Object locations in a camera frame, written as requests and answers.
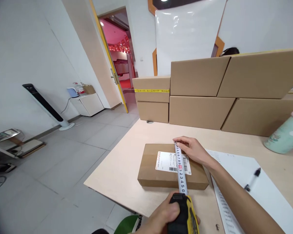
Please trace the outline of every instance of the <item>gray tile floor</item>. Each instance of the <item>gray tile floor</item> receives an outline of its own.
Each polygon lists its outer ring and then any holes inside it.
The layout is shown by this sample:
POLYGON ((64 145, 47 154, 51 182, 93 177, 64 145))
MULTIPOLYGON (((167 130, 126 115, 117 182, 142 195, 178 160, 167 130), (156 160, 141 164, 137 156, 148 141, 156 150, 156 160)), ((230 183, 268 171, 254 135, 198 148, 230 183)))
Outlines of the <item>gray tile floor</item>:
POLYGON ((81 117, 73 128, 43 137, 47 145, 21 160, 0 187, 3 233, 114 233, 131 213, 83 182, 139 119, 135 104, 128 109, 81 117))

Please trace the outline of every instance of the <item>tower fan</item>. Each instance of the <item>tower fan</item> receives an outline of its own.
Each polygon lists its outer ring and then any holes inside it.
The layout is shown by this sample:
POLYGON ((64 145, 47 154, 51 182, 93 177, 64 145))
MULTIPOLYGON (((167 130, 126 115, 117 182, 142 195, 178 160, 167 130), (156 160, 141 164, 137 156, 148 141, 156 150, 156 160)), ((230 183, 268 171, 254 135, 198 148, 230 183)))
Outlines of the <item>tower fan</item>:
POLYGON ((54 119, 55 122, 60 124, 62 127, 59 128, 60 131, 70 129, 75 125, 75 123, 68 123, 63 119, 55 109, 41 96, 41 94, 35 89, 33 84, 24 84, 23 87, 27 89, 28 92, 34 97, 35 101, 47 112, 47 114, 54 119))

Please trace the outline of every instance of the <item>doorway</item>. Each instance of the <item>doorway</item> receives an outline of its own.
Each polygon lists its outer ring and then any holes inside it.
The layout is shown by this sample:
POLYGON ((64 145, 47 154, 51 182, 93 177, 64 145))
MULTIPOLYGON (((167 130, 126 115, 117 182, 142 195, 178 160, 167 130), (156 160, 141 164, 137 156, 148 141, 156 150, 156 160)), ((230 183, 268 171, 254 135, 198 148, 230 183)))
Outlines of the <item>doorway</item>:
POLYGON ((133 79, 138 77, 138 72, 135 69, 135 56, 126 8, 101 15, 98 18, 127 107, 136 108, 133 79))

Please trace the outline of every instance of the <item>wooden desk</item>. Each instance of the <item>wooden desk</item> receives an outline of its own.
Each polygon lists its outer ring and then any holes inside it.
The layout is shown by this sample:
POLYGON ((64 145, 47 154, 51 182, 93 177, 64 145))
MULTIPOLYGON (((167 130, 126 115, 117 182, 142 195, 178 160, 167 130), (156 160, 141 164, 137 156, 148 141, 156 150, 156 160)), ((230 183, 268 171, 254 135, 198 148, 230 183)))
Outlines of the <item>wooden desk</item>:
MULTIPOLYGON (((293 207, 293 151, 287 155, 266 149, 266 137, 228 133, 167 123, 138 120, 103 162, 85 181, 85 185, 129 209, 149 217, 167 197, 169 188, 141 187, 137 177, 146 143, 173 143, 179 136, 197 138, 209 150, 255 158, 293 207)), ((200 233, 224 233, 216 197, 210 185, 204 190, 189 190, 201 219, 200 233)))

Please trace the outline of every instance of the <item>stack of boxes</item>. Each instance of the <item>stack of boxes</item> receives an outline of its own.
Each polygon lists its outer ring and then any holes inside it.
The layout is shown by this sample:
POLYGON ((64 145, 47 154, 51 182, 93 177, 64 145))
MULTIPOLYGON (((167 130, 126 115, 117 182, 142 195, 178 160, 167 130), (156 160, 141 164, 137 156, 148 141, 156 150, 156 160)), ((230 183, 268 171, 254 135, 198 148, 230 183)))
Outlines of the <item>stack of boxes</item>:
POLYGON ((217 97, 230 57, 172 62, 169 123, 220 130, 235 98, 217 97))
POLYGON ((140 119, 168 123, 170 77, 138 77, 133 87, 140 119))
POLYGON ((270 136, 293 111, 293 50, 233 56, 217 97, 235 97, 221 130, 270 136))
POLYGON ((267 137, 293 111, 293 50, 172 62, 133 85, 141 120, 168 123, 169 104, 170 124, 267 137))

